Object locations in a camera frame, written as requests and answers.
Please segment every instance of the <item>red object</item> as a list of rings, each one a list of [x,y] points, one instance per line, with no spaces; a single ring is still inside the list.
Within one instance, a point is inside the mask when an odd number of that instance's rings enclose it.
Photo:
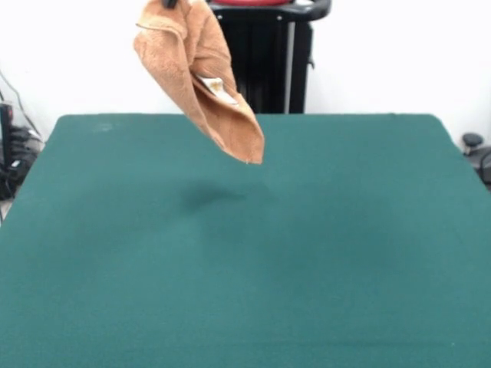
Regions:
[[[276,6],[290,3],[290,0],[213,0],[216,4],[235,6]]]

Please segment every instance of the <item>brown towel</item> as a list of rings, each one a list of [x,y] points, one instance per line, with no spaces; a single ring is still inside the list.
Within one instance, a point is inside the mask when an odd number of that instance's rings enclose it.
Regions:
[[[262,163],[264,135],[237,92],[229,48],[206,2],[179,0],[165,9],[150,0],[137,25],[134,49],[176,105],[224,152]]]

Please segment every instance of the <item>electronic device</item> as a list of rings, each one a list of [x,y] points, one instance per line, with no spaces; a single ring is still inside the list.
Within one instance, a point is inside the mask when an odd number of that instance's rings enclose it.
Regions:
[[[483,146],[484,139],[475,133],[462,137],[466,150],[464,155],[483,183],[491,189],[491,146]]]
[[[13,124],[14,110],[8,103],[0,103],[2,125],[2,157],[0,157],[0,201],[13,199],[29,169],[38,158],[39,138],[27,127]]]

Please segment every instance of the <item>white wall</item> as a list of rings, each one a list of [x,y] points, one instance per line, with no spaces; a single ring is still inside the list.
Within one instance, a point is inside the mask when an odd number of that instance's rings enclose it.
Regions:
[[[491,138],[489,2],[333,1],[315,24],[307,112],[428,112],[455,141]],[[131,46],[145,2],[0,0],[0,68],[45,136],[66,113],[179,113]]]

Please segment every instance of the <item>black device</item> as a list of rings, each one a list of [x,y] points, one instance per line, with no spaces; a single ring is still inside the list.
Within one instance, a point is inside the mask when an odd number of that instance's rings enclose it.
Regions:
[[[238,90],[255,113],[304,113],[313,66],[310,22],[330,13],[331,0],[253,4],[209,0],[232,55]]]
[[[12,199],[22,185],[40,152],[33,144],[39,141],[27,127],[14,126],[12,106],[0,103],[2,157],[0,157],[0,200]]]
[[[483,146],[484,139],[475,133],[462,137],[466,146],[464,155],[488,189],[491,189],[491,146]]]

